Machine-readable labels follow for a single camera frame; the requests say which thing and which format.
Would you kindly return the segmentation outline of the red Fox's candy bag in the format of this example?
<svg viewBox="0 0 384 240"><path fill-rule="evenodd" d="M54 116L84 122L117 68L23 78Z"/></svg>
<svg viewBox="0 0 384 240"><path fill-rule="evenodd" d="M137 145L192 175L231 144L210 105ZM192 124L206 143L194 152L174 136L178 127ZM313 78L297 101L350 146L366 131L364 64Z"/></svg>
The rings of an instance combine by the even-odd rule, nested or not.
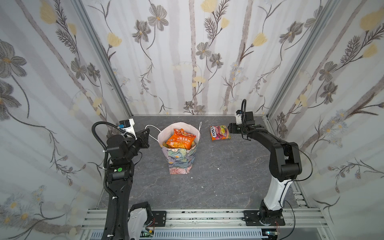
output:
<svg viewBox="0 0 384 240"><path fill-rule="evenodd" d="M212 141L231 139L229 129L225 125L211 126L210 131Z"/></svg>

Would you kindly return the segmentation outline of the floral white paper bag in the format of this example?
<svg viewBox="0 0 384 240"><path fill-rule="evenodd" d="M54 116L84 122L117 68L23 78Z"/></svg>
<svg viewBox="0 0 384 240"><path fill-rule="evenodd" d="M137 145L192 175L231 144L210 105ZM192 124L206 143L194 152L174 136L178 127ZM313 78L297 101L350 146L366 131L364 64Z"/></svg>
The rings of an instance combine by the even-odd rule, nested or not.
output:
<svg viewBox="0 0 384 240"><path fill-rule="evenodd" d="M198 149L199 141L201 139L202 123L199 123L199 126L197 128L184 122L173 123L164 128L163 130L160 130L159 128L153 125L145 126L146 129L149 127L153 127L159 132L158 136L156 138L152 137L152 139L156 140L159 146L161 147L161 150L168 161L170 174L188 174L196 158L196 152ZM167 143L167 141L174 135L175 131L181 130L185 132L185 134L182 135L183 140L187 137L187 135L195 136L195 138L191 142L191 147L189 149L172 148Z"/></svg>

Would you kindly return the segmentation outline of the orange corn chips bag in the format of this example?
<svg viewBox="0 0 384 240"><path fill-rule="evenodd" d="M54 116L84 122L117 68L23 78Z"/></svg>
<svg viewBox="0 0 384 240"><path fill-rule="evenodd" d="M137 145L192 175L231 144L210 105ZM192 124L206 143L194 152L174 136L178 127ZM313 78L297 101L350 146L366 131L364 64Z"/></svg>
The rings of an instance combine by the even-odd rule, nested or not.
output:
<svg viewBox="0 0 384 240"><path fill-rule="evenodd" d="M184 129L174 129L174 134L165 142L165 146L170 149L190 150L196 135L187 133Z"/></svg>

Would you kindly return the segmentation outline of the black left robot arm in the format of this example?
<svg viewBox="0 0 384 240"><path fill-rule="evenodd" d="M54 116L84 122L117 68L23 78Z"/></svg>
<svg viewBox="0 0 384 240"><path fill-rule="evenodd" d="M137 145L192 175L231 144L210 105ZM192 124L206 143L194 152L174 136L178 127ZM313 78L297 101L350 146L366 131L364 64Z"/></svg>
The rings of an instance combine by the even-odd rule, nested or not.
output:
<svg viewBox="0 0 384 240"><path fill-rule="evenodd" d="M120 133L108 138L104 143L96 132L99 125L107 125ZM103 147L105 170L103 187L109 194L103 240L138 240L145 224L152 221L147 202L129 210L129 198L133 186L135 164L133 158L141 149L149 148L150 130L144 129L136 135L122 130L109 122L96 122L92 134Z"/></svg>

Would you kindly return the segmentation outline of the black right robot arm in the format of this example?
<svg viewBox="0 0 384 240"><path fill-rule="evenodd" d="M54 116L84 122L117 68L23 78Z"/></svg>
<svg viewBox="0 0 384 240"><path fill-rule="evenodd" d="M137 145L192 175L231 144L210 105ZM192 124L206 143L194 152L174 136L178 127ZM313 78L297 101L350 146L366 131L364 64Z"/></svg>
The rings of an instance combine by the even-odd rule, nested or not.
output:
<svg viewBox="0 0 384 240"><path fill-rule="evenodd" d="M257 125L252 111L247 111L247 100L243 100L241 109L236 111L237 120L228 126L230 134L240 134L244 140L255 140L270 152L269 170L279 180L295 180L302 173L299 147L294 142L284 141L264 126Z"/></svg>

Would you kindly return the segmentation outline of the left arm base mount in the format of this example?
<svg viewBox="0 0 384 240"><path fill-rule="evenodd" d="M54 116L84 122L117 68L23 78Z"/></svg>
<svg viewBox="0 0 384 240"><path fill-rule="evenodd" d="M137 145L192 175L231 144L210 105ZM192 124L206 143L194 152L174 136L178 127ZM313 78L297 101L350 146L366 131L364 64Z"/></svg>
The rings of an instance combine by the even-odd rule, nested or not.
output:
<svg viewBox="0 0 384 240"><path fill-rule="evenodd" d="M128 217L129 240L152 238L156 227L166 226L166 211L152 211L148 202L132 205Z"/></svg>

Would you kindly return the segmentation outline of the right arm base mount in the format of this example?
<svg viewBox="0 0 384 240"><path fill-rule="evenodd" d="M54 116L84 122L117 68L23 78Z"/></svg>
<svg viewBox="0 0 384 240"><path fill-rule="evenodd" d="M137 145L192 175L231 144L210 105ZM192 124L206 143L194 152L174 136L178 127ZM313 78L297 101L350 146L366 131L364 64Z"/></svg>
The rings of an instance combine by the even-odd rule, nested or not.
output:
<svg viewBox="0 0 384 240"><path fill-rule="evenodd" d="M277 178L272 177L267 195L261 201L260 208L257 211L244 211L243 220L246 226L285 226L283 202L292 182L293 180L280 182Z"/></svg>

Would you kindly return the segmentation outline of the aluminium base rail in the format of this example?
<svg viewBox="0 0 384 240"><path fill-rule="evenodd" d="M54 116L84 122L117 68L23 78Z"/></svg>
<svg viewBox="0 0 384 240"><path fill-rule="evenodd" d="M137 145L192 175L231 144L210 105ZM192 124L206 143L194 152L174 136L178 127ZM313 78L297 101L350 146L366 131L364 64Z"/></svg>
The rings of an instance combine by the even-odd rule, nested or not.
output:
<svg viewBox="0 0 384 240"><path fill-rule="evenodd" d="M294 204L285 204L280 220L269 226L257 222L256 209L154 209L156 224L143 228L141 240L333 240L318 208L292 188Z"/></svg>

